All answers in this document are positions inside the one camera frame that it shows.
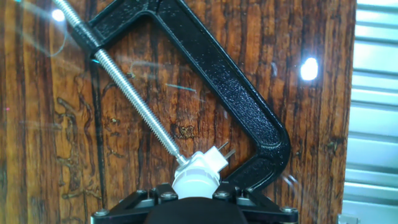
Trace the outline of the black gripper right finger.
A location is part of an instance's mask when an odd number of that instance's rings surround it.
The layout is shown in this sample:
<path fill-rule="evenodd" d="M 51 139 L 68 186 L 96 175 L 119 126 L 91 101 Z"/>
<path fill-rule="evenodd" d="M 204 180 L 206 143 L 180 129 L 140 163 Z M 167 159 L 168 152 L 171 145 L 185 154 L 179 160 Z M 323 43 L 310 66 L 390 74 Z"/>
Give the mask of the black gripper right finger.
<path fill-rule="evenodd" d="M 299 212 L 296 208 L 279 207 L 260 191 L 250 187 L 240 189 L 228 182 L 222 182 L 213 193 L 212 199 L 237 205 L 249 223 L 299 223 Z"/>

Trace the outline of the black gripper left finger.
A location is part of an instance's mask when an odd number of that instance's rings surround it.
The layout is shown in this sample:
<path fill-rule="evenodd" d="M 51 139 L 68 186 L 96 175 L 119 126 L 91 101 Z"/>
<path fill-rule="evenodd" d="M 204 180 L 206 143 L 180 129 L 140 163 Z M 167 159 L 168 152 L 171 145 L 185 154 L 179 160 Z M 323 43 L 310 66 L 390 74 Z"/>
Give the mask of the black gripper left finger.
<path fill-rule="evenodd" d="M 149 190 L 137 190 L 112 209 L 102 208 L 92 214 L 91 224 L 144 223 L 155 206 L 175 200 L 178 200 L 178 194 L 168 183 Z"/>

